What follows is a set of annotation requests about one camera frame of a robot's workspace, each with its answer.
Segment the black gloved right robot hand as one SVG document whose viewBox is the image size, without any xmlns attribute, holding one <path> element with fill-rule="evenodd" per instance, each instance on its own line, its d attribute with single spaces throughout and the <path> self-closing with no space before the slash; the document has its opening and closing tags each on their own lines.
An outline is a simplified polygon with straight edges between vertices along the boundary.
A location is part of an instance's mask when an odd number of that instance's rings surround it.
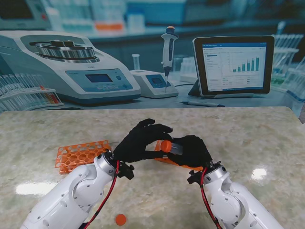
<svg viewBox="0 0 305 229">
<path fill-rule="evenodd" d="M 203 140 L 195 135 L 173 138 L 172 143 L 182 147 L 182 154 L 167 153 L 167 157 L 179 166 L 207 167 L 212 157 Z"/>
</svg>

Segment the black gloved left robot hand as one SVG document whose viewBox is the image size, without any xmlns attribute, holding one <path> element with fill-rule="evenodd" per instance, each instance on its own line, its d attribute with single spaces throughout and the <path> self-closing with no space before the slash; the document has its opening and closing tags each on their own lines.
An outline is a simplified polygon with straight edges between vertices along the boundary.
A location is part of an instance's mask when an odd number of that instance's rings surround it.
<svg viewBox="0 0 305 229">
<path fill-rule="evenodd" d="M 172 141 L 172 128 L 156 124 L 153 119 L 140 121 L 129 134 L 117 145 L 113 159 L 124 163 L 138 162 L 146 159 L 163 158 L 163 151 L 149 151 L 146 147 L 157 140 Z"/>
</svg>

